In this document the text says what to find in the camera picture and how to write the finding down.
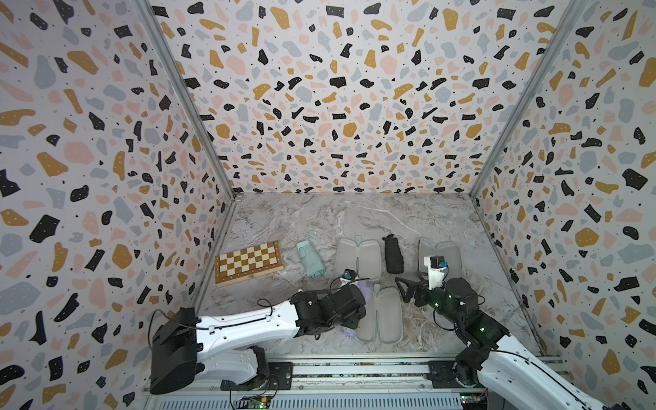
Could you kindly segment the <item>lilac zippered umbrella sleeve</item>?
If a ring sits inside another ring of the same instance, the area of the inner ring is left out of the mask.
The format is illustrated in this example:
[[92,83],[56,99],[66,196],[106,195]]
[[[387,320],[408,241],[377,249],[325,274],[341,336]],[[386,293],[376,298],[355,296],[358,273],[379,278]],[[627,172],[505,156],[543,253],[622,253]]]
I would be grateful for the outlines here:
[[403,336],[401,296],[397,288],[381,288],[365,283],[359,289],[365,298],[366,315],[360,320],[355,337],[363,343],[398,343]]

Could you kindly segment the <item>lilac umbrella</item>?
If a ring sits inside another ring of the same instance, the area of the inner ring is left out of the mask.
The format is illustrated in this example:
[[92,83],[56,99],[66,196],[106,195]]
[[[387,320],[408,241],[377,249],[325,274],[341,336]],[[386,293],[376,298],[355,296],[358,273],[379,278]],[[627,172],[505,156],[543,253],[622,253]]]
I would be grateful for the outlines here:
[[340,290],[347,290],[347,307],[344,311],[342,333],[345,338],[360,338],[366,342],[372,339],[373,313],[370,308],[372,292],[364,284],[343,285]]

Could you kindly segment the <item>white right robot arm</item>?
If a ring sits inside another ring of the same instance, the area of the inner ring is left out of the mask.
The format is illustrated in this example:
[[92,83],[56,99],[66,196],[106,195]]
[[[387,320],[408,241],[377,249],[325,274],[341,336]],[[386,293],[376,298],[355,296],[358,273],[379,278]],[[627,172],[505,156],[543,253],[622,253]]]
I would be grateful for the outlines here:
[[464,278],[433,289],[429,282],[397,278],[403,302],[429,307],[453,325],[466,345],[454,360],[459,384],[480,384],[517,409],[608,409],[545,365],[500,322],[479,307],[479,295]]

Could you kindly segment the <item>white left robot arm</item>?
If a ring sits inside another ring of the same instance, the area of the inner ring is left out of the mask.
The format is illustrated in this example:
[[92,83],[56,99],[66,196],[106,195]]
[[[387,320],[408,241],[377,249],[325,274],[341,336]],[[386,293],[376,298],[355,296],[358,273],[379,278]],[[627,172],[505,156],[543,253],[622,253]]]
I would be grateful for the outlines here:
[[183,307],[149,331],[150,394],[179,391],[199,376],[257,389],[271,373],[261,343],[320,338],[337,327],[354,330],[367,314],[356,285],[299,291],[277,305],[260,303],[259,310],[229,316],[199,316]]

